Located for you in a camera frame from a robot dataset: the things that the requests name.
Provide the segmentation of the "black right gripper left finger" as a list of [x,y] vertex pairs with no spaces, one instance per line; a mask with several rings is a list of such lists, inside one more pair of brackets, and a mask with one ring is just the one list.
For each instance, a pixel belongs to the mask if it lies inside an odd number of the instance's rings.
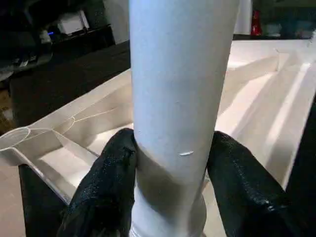
[[59,237],[126,237],[137,163],[134,132],[119,130],[80,182],[63,215]]

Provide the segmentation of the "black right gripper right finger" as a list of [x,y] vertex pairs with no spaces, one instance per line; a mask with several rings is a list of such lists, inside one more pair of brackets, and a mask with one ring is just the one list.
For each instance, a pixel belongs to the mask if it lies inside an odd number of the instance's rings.
[[300,236],[300,223],[281,185],[234,138],[214,133],[207,171],[227,236]]

